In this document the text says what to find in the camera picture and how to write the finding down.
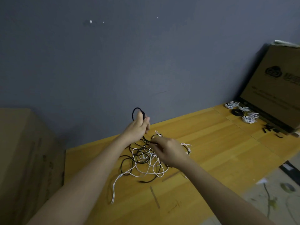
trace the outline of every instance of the wood grain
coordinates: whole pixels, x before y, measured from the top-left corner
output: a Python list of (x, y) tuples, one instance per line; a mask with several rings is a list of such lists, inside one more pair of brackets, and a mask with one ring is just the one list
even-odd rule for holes
[[(191, 144), (192, 159), (224, 185), (242, 194), (300, 148), (299, 139), (262, 134), (261, 125), (262, 121), (243, 123), (228, 109), (216, 106), (153, 124), (146, 138), (157, 130)], [(70, 180), (114, 137), (67, 150), (65, 180)], [(123, 154), (129, 155), (128, 149)], [(197, 190), (175, 168), (151, 183), (137, 181), (150, 180), (152, 175), (121, 177), (115, 185), (115, 203), (111, 205), (112, 184), (120, 174), (121, 161), (115, 164), (86, 224), (200, 224), (212, 215)]]

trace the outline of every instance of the wall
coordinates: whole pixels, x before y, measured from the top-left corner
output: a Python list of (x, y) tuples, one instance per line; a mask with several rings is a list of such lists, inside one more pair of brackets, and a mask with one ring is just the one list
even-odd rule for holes
[(300, 0), (1, 2), (0, 106), (67, 147), (120, 133), (136, 106), (156, 123), (224, 103), (263, 44), (300, 40)]

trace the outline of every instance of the tile floor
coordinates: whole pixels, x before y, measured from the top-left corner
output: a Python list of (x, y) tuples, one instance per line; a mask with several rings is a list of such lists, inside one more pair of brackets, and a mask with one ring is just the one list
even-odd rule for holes
[[(300, 153), (289, 160), (298, 170), (300, 170)], [(281, 169), (277, 168), (266, 177), (265, 186), (270, 194), (269, 218), (277, 225), (298, 225), (300, 224), (300, 186), (297, 185)], [(280, 186), (288, 183), (295, 189), (294, 192), (287, 193)], [(267, 215), (268, 195), (263, 184), (257, 184), (249, 189), (242, 196), (246, 201)], [(213, 216), (201, 225), (220, 225), (218, 219)]]

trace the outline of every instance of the white cable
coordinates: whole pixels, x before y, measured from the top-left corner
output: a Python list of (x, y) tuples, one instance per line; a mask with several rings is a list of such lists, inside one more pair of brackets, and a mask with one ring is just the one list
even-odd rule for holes
[(254, 113), (254, 112), (250, 112), (250, 113), (248, 113), (248, 116), (249, 117), (252, 117), (252, 118), (254, 118), (254, 119), (258, 119), (259, 118), (259, 113)]
[(242, 119), (244, 122), (249, 124), (256, 122), (256, 120), (253, 117), (249, 117), (249, 116), (243, 116)]
[(248, 107), (244, 107), (244, 106), (238, 106), (238, 108), (244, 112), (246, 111), (250, 111), (250, 109)]
[[(157, 132), (157, 131), (155, 131), (155, 133), (156, 133), (158, 136), (162, 136), (162, 135), (161, 135), (159, 132)], [(189, 153), (191, 152), (191, 150), (190, 150), (190, 148), (189, 148), (189, 146), (191, 146), (190, 144), (181, 143), (181, 145), (185, 145), (185, 146), (187, 147), (187, 150), (189, 151)], [(134, 177), (142, 177), (142, 176), (145, 176), (145, 175), (147, 175), (147, 174), (152, 174), (152, 175), (156, 175), (158, 178), (161, 178), (161, 177), (163, 177), (163, 175), (168, 171), (169, 167), (165, 170), (165, 169), (163, 168), (163, 165), (162, 165), (163, 162), (160, 161), (160, 159), (158, 158), (158, 156), (157, 156), (155, 153), (152, 153), (152, 152), (150, 151), (151, 149), (152, 149), (152, 148), (143, 148), (142, 150), (144, 150), (144, 152), (142, 152), (142, 151), (141, 151), (140, 149), (138, 149), (138, 148), (132, 149), (132, 156), (133, 156), (133, 161), (134, 161), (135, 164), (134, 164), (134, 166), (133, 166), (132, 168), (130, 168), (130, 169), (127, 170), (126, 172), (120, 174), (120, 175), (116, 178), (116, 180), (115, 180), (115, 182), (114, 182), (114, 184), (113, 184), (113, 186), (112, 186), (113, 195), (112, 195), (112, 201), (111, 201), (111, 204), (113, 204), (114, 201), (115, 201), (115, 183), (116, 183), (116, 181), (117, 181), (119, 178), (122, 177), (122, 175), (128, 173), (128, 174), (130, 174), (130, 175), (132, 175), (132, 176), (134, 176)], [(149, 167), (148, 167), (147, 172), (142, 172), (142, 171), (140, 171), (140, 170), (137, 168), (137, 164), (139, 164), (139, 163), (137, 163), (136, 160), (135, 160), (135, 158), (134, 158), (134, 154), (133, 154), (133, 151), (134, 151), (134, 150), (138, 150), (138, 151), (140, 151), (140, 152), (142, 153), (142, 154), (139, 156), (139, 158), (140, 158), (140, 161), (139, 161), (139, 162), (145, 162), (145, 161), (146, 161), (145, 159), (146, 159), (147, 157), (150, 158), (149, 161), (148, 161)], [(156, 173), (155, 170), (154, 170), (154, 167), (157, 167), (157, 166), (161, 166), (162, 169), (163, 169), (163, 171), (160, 172), (160, 173)], [(152, 167), (153, 173), (149, 172), (150, 167)], [(131, 171), (133, 168), (136, 168), (140, 173), (142, 173), (142, 174), (144, 174), (144, 175), (142, 175), (142, 176), (137, 176), (137, 175), (134, 175), (134, 174), (130, 173), (130, 171)]]
[(233, 109), (234, 107), (237, 107), (240, 103), (231, 101), (229, 103), (225, 103), (224, 106), (228, 109)]

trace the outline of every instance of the wooden table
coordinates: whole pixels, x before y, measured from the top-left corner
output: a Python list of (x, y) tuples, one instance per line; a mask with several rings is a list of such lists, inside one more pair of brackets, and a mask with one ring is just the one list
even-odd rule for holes
[[(265, 124), (244, 123), (219, 105), (151, 125), (150, 138), (157, 130), (164, 136), (191, 144), (191, 158), (212, 176), (238, 194), (291, 158), (300, 149), (300, 139), (274, 132), (264, 133)], [(66, 152), (67, 182), (107, 146), (115, 136), (81, 145)], [(200, 224), (212, 215), (203, 198), (178, 170), (170, 168), (165, 176), (151, 183), (152, 175), (135, 178), (120, 174), (122, 158), (115, 164), (86, 224)]]

